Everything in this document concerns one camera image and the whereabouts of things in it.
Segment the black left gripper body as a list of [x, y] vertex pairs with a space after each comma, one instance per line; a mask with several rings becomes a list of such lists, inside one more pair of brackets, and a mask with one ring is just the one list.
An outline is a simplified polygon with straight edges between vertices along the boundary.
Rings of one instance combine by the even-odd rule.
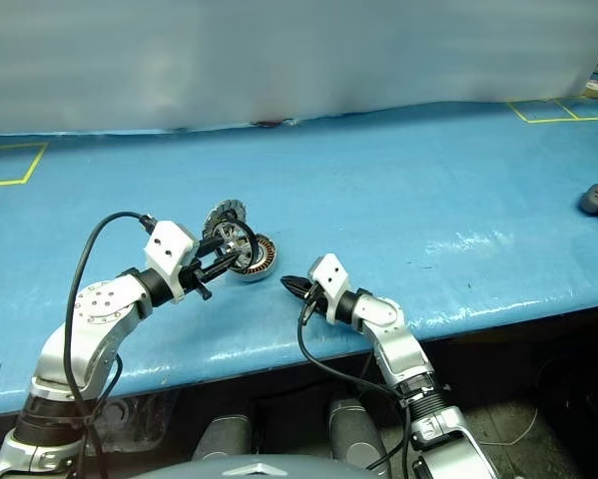
[[208, 300], [212, 297], [212, 293], [200, 280], [200, 277], [204, 275], [201, 257], [204, 257], [210, 252], [209, 243], [207, 241], [201, 241], [193, 258], [188, 264], [181, 268], [178, 279], [184, 294], [195, 291], [203, 300]]

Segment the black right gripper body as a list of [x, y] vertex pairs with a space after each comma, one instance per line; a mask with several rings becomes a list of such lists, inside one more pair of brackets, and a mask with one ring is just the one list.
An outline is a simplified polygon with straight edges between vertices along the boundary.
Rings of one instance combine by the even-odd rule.
[[305, 313], [326, 315], [328, 301], [323, 287], [317, 282], [306, 280], [304, 282], [304, 309]]

